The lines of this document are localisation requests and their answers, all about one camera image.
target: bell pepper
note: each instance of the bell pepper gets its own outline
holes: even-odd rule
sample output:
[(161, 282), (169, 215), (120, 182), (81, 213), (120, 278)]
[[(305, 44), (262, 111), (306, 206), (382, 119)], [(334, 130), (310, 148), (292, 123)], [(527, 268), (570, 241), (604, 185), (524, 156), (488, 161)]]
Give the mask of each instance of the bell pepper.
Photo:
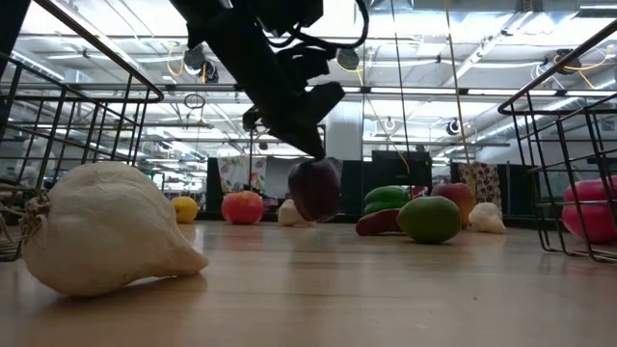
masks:
[(409, 192), (400, 186), (375, 188), (364, 197), (364, 215), (385, 209), (401, 208), (410, 201)]
[[(604, 191), (604, 185), (601, 178), (581, 180), (575, 183), (577, 189), (578, 200), (580, 201), (607, 201), (617, 198), (617, 175), (611, 177), (612, 187), (610, 182), (607, 182), (610, 198)], [(574, 201), (572, 187), (568, 187), (564, 193), (565, 201)], [(598, 204), (582, 204), (580, 206), (582, 212), (582, 220), (589, 237), (589, 242), (593, 244), (603, 244), (617, 241), (617, 229), (613, 222), (613, 216), (610, 211), (610, 205), (605, 203)], [(580, 218), (578, 217), (577, 207), (567, 205), (561, 211), (561, 219), (564, 226), (574, 235), (581, 239), (585, 238)]]

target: black pole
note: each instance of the black pole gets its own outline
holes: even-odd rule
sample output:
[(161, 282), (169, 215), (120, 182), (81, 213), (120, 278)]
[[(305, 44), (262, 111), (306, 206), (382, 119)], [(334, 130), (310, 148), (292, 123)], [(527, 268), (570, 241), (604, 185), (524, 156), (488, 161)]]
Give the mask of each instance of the black pole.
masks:
[[(0, 23), (2, 23), (2, 35), (0, 35), (1, 53), (7, 56), (11, 55), (29, 7), (30, 0), (0, 2)], [(0, 76), (4, 74), (6, 66), (7, 61), (0, 60)]]

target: black metal frame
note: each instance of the black metal frame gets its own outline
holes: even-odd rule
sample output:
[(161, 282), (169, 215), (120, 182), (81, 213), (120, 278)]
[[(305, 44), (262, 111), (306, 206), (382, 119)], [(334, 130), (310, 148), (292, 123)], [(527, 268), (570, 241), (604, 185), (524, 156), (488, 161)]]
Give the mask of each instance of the black metal frame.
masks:
[[(530, 91), (534, 88), (538, 87), (548, 79), (550, 79), (557, 71), (566, 67), (570, 62), (574, 61), (576, 58), (584, 54), (590, 49), (593, 49), (597, 44), (601, 43), (604, 39), (608, 38), (611, 34), (617, 31), (617, 20), (610, 23), (592, 38), (584, 42), (578, 48), (573, 50), (569, 55), (561, 59), (557, 64), (549, 68), (545, 73), (540, 75), (535, 80), (531, 81), (525, 87), (520, 89), (515, 95), (510, 97), (507, 101), (503, 102), (498, 107), (498, 111), (505, 116), (511, 116), (513, 122), (515, 124), (514, 129), (516, 131), (516, 136), (519, 144), (519, 153), (521, 156), (523, 165), (531, 165), (531, 169), (528, 170), (529, 174), (540, 174), (544, 179), (544, 182), (547, 187), (549, 201), (542, 201), (540, 197), (539, 187), (535, 183), (535, 179), (530, 180), (532, 182), (532, 204), (535, 207), (536, 211), (536, 227), (538, 230), (538, 235), (540, 238), (540, 244), (542, 248), (550, 253), (563, 253), (568, 256), (589, 256), (591, 259), (598, 262), (617, 262), (617, 252), (613, 252), (604, 247), (594, 245), (589, 241), (589, 226), (585, 225), (583, 219), (582, 206), (583, 205), (607, 205), (608, 210), (610, 211), (613, 219), (613, 227), (615, 232), (617, 232), (617, 213), (615, 211), (615, 201), (614, 193), (615, 187), (613, 187), (613, 182), (611, 177), (611, 172), (609, 167), (607, 166), (606, 156), (609, 153), (617, 152), (617, 148), (615, 147), (606, 147), (609, 143), (613, 143), (614, 141), (604, 141), (600, 132), (600, 128), (598, 127), (598, 115), (614, 115), (616, 110), (614, 107), (602, 109), (598, 109), (599, 106), (609, 105), (607, 101), (610, 101), (617, 97), (617, 93), (604, 97), (598, 101), (593, 103), (589, 103), (584, 107), (579, 109), (558, 109), (558, 110), (536, 110), (534, 109), (531, 93)], [(524, 111), (518, 111), (514, 108), (514, 103), (518, 100), (525, 98), (527, 103), (527, 109)], [(536, 116), (550, 116), (550, 122), (539, 125), (536, 120)], [(519, 129), (517, 126), (517, 118), (524, 118), (524, 126), (522, 129)], [(571, 158), (569, 153), (569, 143), (580, 143), (580, 140), (572, 140), (567, 139), (566, 133), (564, 130), (563, 122), (565, 120), (572, 119), (574, 117), (584, 117), (585, 125), (589, 131), (589, 141), (593, 148), (593, 152), (582, 155), (579, 157)], [(543, 131), (547, 131), (550, 129), (556, 129), (556, 133), (558, 135), (558, 140), (545, 140), (541, 139), (540, 133)], [(550, 160), (554, 160), (553, 158), (548, 158), (543, 152), (543, 144), (548, 142), (557, 142), (560, 144), (560, 149), (563, 155), (563, 160), (557, 159), (555, 162), (549, 162)], [(525, 163), (525, 156), (523, 153), (523, 144), (529, 149), (529, 160), (530, 163)], [(538, 159), (539, 163), (534, 159), (533, 154), (533, 146), (537, 148), (538, 151)], [(580, 160), (587, 159), (595, 159), (595, 164), (597, 169), (586, 169), (586, 170), (578, 170), (573, 167), (573, 163)], [(549, 173), (565, 173), (568, 176), (568, 181), (570, 183), (570, 187), (572, 189), (572, 193), (574, 196), (574, 201), (559, 201), (553, 192), (553, 187), (550, 186)], [(579, 198), (579, 192), (577, 192), (577, 188), (575, 186), (575, 173), (578, 172), (594, 172), (598, 173), (600, 179), (603, 184), (604, 189), (604, 200), (594, 200), (594, 201), (582, 201)], [(580, 245), (569, 245), (568, 239), (564, 236), (564, 225), (561, 222), (560, 215), (560, 207), (574, 205), (577, 210), (577, 218), (582, 226), (582, 231), (584, 235), (584, 249), (580, 248)], [(548, 218), (545, 216), (547, 210), (552, 214), (553, 222), (555, 228), (557, 229), (557, 237), (558, 237), (558, 245), (554, 246), (550, 242), (550, 234), (546, 228), (546, 223)]]
[[(75, 33), (80, 35), (84, 40), (88, 41), (98, 50), (103, 52), (113, 62), (116, 62), (128, 73), (128, 79), (126, 81), (126, 87), (124, 94), (120, 97), (104, 97), (104, 98), (92, 98), (83, 92), (79, 92), (74, 88), (62, 84), (53, 78), (46, 76), (43, 73), (36, 71), (33, 68), (27, 67), (19, 61), (16, 61), (9, 57), (8, 54), (0, 52), (0, 67), (12, 67), (12, 81), (9, 87), (8, 94), (0, 93), (0, 150), (2, 145), (6, 145), (10, 142), (14, 142), (15, 139), (9, 139), (7, 130), (15, 130), (22, 134), (27, 134), (30, 137), (28, 146), (25, 150), (25, 154), (21, 156), (2, 156), (1, 160), (22, 160), (21, 168), (18, 173), (15, 173), (13, 185), (14, 187), (2, 188), (0, 191), (9, 191), (13, 193), (11, 201), (6, 205), (0, 205), (2, 207), (0, 212), (3, 216), (7, 217), (10, 212), (19, 211), (23, 206), (23, 202), (28, 200), (32, 194), (36, 192), (45, 191), (46, 187), (43, 184), (45, 181), (45, 174), (49, 173), (47, 182), (53, 185), (61, 176), (61, 168), (63, 162), (78, 161), (80, 164), (86, 164), (89, 162), (97, 161), (122, 161), (128, 165), (135, 165), (138, 158), (138, 149), (140, 142), (142, 141), (142, 129), (144, 127), (144, 120), (146, 118), (147, 106), (150, 103), (155, 103), (163, 100), (163, 93), (157, 89), (143, 74), (137, 69), (125, 62), (114, 51), (105, 46), (95, 36), (90, 34), (86, 29), (80, 26), (72, 18), (58, 9), (55, 5), (47, 0), (35, 0), (44, 9), (48, 10), (56, 18), (62, 21), (67, 27), (72, 29)], [(24, 75), (34, 76), (37, 79), (44, 81), (49, 86), (49, 90), (53, 90), (54, 95), (31, 95), (20, 93), (23, 89), (20, 88), (20, 81)], [(145, 86), (146, 92), (143, 97), (134, 96), (132, 85), (133, 81), (138, 80), (142, 86)], [(45, 111), (45, 102), (53, 101), (55, 103), (55, 110), (53, 110), (53, 116), (51, 118), (51, 126), (42, 126), (41, 114)], [(16, 121), (11, 121), (9, 115), (11, 114), (16, 102), (24, 102), (30, 104), (32, 107), (36, 107), (36, 121), (33, 124), (22, 124)], [(79, 124), (75, 119), (75, 111), (78, 107), (82, 107), (84, 104), (90, 104), (93, 106), (92, 115), (89, 119), (89, 124)], [(132, 115), (126, 114), (126, 108), (128, 104), (136, 104), (135, 113)], [(118, 112), (114, 110), (112, 106), (121, 105), (121, 110)], [(64, 134), (59, 132), (59, 124), (61, 118), (66, 113), (63, 112), (70, 107), (68, 113), (67, 123), (64, 124)], [(87, 129), (86, 139), (75, 140), (70, 138), (71, 130), (77, 128)], [(101, 146), (103, 131), (109, 131), (113, 129), (115, 134), (113, 136), (112, 148), (104, 148)], [(127, 138), (124, 141), (124, 145), (127, 147), (127, 153), (122, 154), (119, 152), (119, 144), (121, 141), (121, 132), (130, 131), (130, 139)], [(42, 138), (47, 140), (47, 144), (44, 149), (43, 156), (31, 155), (33, 152), (33, 144), (35, 138)], [(52, 148), (56, 145), (62, 145), (59, 148), (59, 155), (55, 158), (51, 157)], [(83, 150), (81, 157), (68, 157), (67, 149), (69, 147), (78, 148)], [(21, 186), (22, 178), (24, 177), (24, 171), (28, 162), (39, 161), (40, 169), (38, 172), (36, 183), (29, 187)], [(50, 162), (56, 161), (55, 169), (49, 171), (47, 167)], [(13, 241), (6, 238), (0, 238), (0, 262), (15, 261), (20, 256), (21, 239), (15, 238)]]

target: yellow lemon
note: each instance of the yellow lemon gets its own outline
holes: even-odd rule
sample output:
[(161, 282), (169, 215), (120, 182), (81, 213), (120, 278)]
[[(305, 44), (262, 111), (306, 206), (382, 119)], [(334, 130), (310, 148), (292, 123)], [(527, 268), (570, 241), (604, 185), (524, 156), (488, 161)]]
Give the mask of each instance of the yellow lemon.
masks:
[(175, 220), (181, 224), (192, 224), (197, 217), (197, 203), (189, 197), (177, 197), (172, 200), (175, 209)]

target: red pepper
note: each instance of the red pepper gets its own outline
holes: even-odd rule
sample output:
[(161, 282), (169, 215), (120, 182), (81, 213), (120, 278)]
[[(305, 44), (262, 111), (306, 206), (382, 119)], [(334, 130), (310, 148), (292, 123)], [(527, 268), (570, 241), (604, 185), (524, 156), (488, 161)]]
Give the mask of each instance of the red pepper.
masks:
[[(617, 175), (611, 177), (612, 186), (607, 182), (611, 199), (617, 198)], [(581, 180), (575, 183), (579, 201), (607, 201), (604, 185), (601, 178)], [(574, 201), (572, 187), (568, 187), (564, 193), (565, 201)], [(589, 236), (589, 241), (594, 244), (603, 244), (617, 241), (617, 228), (613, 222), (608, 202), (602, 204), (582, 204), (580, 206), (582, 219)], [(561, 219), (566, 228), (574, 235), (584, 239), (584, 232), (575, 205), (564, 206)]]

